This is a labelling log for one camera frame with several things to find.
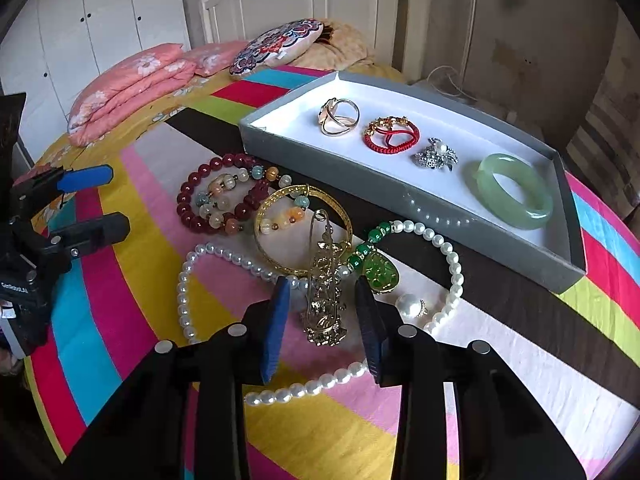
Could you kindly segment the green jade bangle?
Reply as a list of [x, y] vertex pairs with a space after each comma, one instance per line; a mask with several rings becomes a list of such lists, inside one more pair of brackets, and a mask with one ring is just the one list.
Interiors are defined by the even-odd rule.
[[475, 182], [483, 205], [515, 229], [540, 229], [552, 217], [554, 203], [546, 181], [512, 155], [485, 157], [477, 167]]

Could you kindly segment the patterned round cushion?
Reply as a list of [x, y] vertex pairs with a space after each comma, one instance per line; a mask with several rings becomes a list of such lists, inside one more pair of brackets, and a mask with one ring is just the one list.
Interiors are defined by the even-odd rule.
[[324, 25], [304, 18], [273, 27], [250, 41], [229, 66], [233, 79], [242, 79], [265, 68], [295, 61], [322, 35]]

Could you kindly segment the pink folded quilt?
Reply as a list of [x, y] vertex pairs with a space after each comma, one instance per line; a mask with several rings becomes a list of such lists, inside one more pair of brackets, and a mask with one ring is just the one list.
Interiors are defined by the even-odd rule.
[[196, 64], [181, 44], [158, 44], [109, 68], [82, 90], [70, 109], [70, 144], [86, 146], [152, 101], [183, 88]]

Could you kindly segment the beige fleece blanket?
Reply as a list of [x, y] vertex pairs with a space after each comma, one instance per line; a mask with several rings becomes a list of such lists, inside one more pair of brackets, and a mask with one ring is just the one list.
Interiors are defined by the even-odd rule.
[[290, 66], [310, 70], [347, 70], [357, 64], [374, 62], [374, 51], [367, 38], [354, 26], [322, 18], [318, 39]]

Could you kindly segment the pink floral pillow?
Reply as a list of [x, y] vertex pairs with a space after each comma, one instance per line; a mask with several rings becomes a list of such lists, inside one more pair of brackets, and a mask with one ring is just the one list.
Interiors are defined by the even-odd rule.
[[183, 58], [195, 64], [195, 75], [210, 77], [228, 68], [247, 45], [243, 40], [204, 44], [184, 52]]

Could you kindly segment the large pearl earring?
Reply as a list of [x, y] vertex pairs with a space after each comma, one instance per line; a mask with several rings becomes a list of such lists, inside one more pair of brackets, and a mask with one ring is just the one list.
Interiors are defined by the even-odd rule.
[[395, 307], [404, 320], [416, 320], [427, 312], [426, 302], [410, 292], [400, 295], [395, 300]]

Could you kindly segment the silver rhinestone brooch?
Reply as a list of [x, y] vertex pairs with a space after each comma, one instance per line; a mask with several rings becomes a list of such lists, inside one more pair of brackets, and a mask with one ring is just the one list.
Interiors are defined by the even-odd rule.
[[459, 162], [456, 152], [448, 144], [437, 138], [428, 138], [427, 146], [411, 156], [412, 161], [421, 168], [454, 170]]

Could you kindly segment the white nightstand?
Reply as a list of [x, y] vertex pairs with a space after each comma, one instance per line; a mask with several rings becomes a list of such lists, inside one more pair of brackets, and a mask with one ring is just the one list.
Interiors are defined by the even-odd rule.
[[544, 133], [542, 132], [542, 129], [532, 122], [528, 122], [527, 120], [521, 118], [521, 115], [518, 114], [516, 110], [511, 110], [504, 105], [487, 101], [480, 96], [476, 96], [470, 90], [464, 91], [470, 98], [474, 99], [469, 99], [467, 96], [462, 96], [457, 85], [457, 78], [455, 74], [445, 74], [438, 77], [433, 76], [430, 78], [423, 78], [414, 82], [413, 85], [423, 90], [435, 91], [436, 93], [439, 93], [442, 96], [446, 96], [449, 99], [454, 99], [463, 104], [472, 106], [483, 113], [498, 118], [503, 122], [507, 122], [508, 124], [527, 132], [539, 141], [544, 140]]

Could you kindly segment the white wardrobe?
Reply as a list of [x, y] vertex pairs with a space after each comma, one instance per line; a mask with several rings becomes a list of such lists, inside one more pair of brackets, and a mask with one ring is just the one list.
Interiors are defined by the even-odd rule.
[[190, 46], [183, 0], [27, 0], [1, 43], [2, 90], [26, 96], [26, 155], [40, 159], [65, 132], [99, 74], [165, 42]]

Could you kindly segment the gold bangle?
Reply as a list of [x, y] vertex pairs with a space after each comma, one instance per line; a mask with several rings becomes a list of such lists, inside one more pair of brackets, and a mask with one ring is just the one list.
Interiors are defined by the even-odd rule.
[[338, 253], [337, 255], [342, 258], [352, 249], [352, 238], [354, 237], [354, 227], [352, 226], [352, 220], [350, 220], [346, 209], [330, 194], [320, 190], [320, 188], [316, 188], [310, 184], [296, 184], [290, 185], [286, 188], [280, 188], [276, 192], [271, 193], [267, 198], [262, 201], [258, 211], [256, 212], [255, 220], [254, 220], [254, 240], [256, 243], [256, 247], [262, 258], [264, 258], [269, 264], [272, 265], [273, 269], [288, 275], [295, 275], [298, 278], [304, 276], [308, 270], [307, 269], [294, 269], [289, 266], [284, 266], [281, 263], [278, 263], [276, 259], [273, 259], [268, 252], [262, 247], [262, 242], [259, 240], [259, 227], [264, 220], [266, 212], [269, 208], [271, 208], [275, 203], [280, 202], [282, 198], [285, 196], [289, 196], [292, 193], [297, 193], [298, 195], [305, 195], [307, 197], [314, 197], [321, 200], [323, 203], [330, 206], [341, 218], [344, 223], [344, 227], [346, 229], [346, 240], [343, 240], [341, 243], [337, 244]]

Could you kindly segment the slim silver desk lamp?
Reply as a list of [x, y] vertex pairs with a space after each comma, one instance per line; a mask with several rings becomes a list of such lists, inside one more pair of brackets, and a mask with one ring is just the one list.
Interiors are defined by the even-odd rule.
[[463, 48], [462, 59], [461, 59], [460, 70], [459, 70], [459, 81], [458, 81], [459, 89], [462, 96], [467, 96], [469, 99], [474, 99], [474, 98], [470, 98], [465, 93], [464, 83], [465, 83], [466, 72], [468, 71], [468, 67], [469, 67], [469, 60], [470, 60], [473, 37], [474, 37], [476, 12], [477, 12], [477, 0], [471, 0], [470, 8], [469, 8], [468, 24], [466, 25], [464, 48]]

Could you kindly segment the grey jewelry tray box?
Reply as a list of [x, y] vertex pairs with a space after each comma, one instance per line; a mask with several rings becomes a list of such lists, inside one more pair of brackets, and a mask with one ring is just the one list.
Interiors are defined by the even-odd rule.
[[[325, 136], [318, 113], [329, 98], [349, 99], [360, 121], [344, 136]], [[383, 155], [366, 147], [362, 129], [373, 119], [404, 116], [459, 159], [454, 170], [416, 166], [408, 152]], [[244, 148], [387, 209], [420, 221], [552, 292], [565, 292], [586, 274], [582, 230], [559, 154], [550, 146], [473, 107], [418, 87], [349, 72], [324, 75], [258, 108], [240, 122]], [[504, 153], [533, 167], [553, 197], [540, 229], [515, 229], [477, 196], [473, 174], [486, 156]]]

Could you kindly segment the white bed headboard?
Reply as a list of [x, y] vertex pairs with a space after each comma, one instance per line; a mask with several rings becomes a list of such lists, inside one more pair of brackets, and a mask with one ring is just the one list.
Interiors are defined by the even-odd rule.
[[208, 42], [250, 40], [279, 24], [328, 18], [367, 38], [378, 62], [422, 78], [432, 0], [200, 0]]

